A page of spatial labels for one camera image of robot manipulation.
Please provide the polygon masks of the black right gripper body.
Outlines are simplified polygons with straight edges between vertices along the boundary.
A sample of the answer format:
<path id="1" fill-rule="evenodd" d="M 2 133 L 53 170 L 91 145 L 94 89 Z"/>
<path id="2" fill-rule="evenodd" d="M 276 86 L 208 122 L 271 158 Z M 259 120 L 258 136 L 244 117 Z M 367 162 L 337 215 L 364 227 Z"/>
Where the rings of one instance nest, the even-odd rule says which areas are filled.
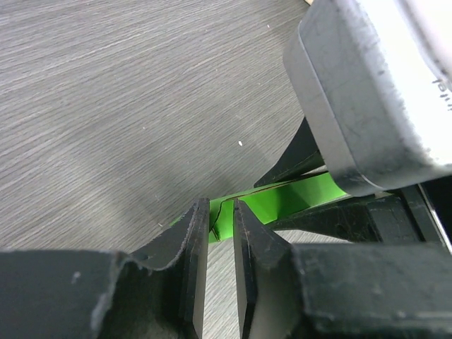
<path id="1" fill-rule="evenodd" d="M 436 179 L 392 191 L 367 206 L 380 242 L 427 242 L 451 252 L 451 180 Z"/>

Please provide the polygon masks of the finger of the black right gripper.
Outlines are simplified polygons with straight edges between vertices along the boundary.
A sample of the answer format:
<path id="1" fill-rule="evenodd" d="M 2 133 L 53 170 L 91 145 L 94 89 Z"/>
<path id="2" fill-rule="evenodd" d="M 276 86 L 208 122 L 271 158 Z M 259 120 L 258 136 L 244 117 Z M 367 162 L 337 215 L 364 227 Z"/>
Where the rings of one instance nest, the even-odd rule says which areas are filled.
<path id="1" fill-rule="evenodd" d="M 255 184 L 254 188 L 286 182 L 324 166 L 319 147 L 306 118 L 276 164 Z"/>
<path id="2" fill-rule="evenodd" d="M 307 208 L 270 223 L 275 231 L 301 230 L 349 242 L 403 242 L 403 207 L 396 196 L 349 198 Z"/>

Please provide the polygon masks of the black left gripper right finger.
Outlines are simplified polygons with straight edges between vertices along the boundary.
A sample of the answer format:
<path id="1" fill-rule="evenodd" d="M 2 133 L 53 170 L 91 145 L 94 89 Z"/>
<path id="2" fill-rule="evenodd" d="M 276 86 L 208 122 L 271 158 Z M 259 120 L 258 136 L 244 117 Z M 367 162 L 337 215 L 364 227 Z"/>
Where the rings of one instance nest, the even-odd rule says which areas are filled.
<path id="1" fill-rule="evenodd" d="M 242 338 L 450 338 L 451 255 L 430 244 L 291 244 L 234 202 Z"/>

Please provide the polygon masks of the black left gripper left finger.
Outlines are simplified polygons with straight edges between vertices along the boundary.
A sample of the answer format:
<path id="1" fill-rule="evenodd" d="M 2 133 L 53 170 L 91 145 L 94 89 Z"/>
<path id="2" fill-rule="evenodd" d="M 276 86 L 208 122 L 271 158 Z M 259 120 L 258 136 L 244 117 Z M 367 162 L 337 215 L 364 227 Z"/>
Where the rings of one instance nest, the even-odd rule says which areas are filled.
<path id="1" fill-rule="evenodd" d="M 122 251 L 1 252 L 2 338 L 200 338 L 209 201 Z"/>

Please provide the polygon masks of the green paper box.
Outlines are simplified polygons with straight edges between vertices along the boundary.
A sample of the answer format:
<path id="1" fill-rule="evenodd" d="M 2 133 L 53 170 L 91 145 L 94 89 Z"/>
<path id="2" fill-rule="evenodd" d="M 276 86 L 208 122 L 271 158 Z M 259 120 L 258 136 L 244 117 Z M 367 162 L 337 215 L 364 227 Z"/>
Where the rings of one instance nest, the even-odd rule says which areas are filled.
<path id="1" fill-rule="evenodd" d="M 333 181 L 329 173 L 324 172 L 208 199 L 208 242 L 222 242 L 233 237 L 236 199 L 247 204 L 258 220 L 268 225 L 303 210 L 349 196 Z"/>

